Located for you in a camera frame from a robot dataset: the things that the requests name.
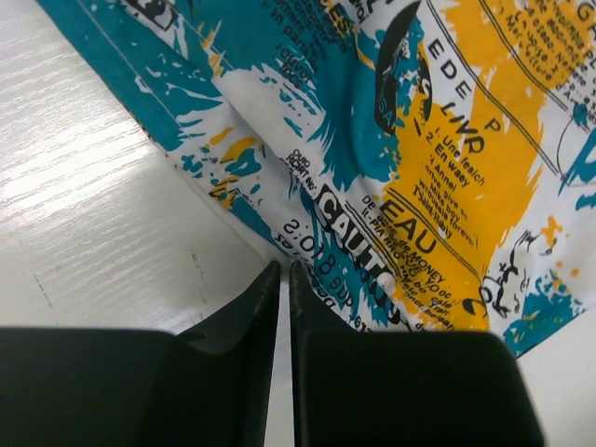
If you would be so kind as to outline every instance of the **printed fabric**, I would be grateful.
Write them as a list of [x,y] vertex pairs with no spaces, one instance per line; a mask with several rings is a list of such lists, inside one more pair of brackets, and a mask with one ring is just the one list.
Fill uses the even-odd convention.
[[592,2],[39,3],[355,329],[490,330],[519,356],[593,303]]

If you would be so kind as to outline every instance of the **colorful cloth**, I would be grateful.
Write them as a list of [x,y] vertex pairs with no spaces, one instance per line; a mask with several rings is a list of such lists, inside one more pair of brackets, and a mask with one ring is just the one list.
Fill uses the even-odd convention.
[[357,330],[490,330],[520,355],[593,303],[591,3],[39,3]]

